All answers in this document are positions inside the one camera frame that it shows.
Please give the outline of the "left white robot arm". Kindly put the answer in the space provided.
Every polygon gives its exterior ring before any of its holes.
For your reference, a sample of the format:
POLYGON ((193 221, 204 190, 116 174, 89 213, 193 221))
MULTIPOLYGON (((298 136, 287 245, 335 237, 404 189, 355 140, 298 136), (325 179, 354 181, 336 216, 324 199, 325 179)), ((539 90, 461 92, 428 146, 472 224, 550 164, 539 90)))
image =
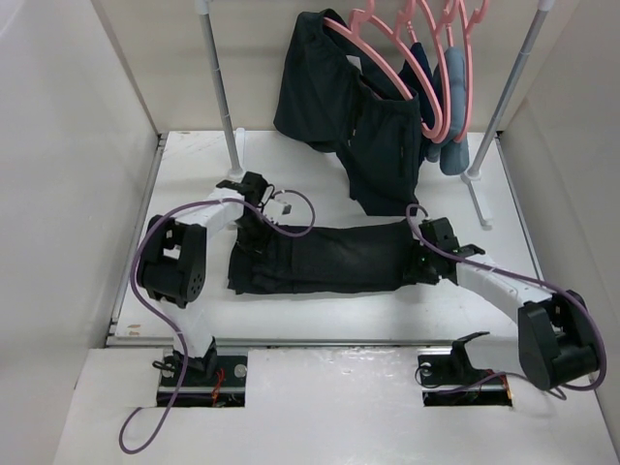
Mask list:
POLYGON ((175 335, 172 369, 198 385, 216 375, 217 349, 195 304, 206 283, 207 244, 234 225, 252 246, 273 230, 261 212, 268 183, 246 172, 239 181, 222 180, 204 201, 152 216, 132 262, 130 286, 149 311, 171 325, 175 335))

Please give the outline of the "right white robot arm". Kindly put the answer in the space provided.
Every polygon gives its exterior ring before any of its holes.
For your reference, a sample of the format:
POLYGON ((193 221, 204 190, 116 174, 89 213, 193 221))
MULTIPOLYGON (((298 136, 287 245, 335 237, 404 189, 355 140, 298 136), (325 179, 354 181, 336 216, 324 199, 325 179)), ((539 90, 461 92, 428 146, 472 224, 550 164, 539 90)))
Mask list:
POLYGON ((411 228, 441 278, 482 297, 516 324, 520 371, 532 385, 587 391, 603 383, 605 343, 580 294, 504 270, 473 244, 461 247, 446 218, 411 228))

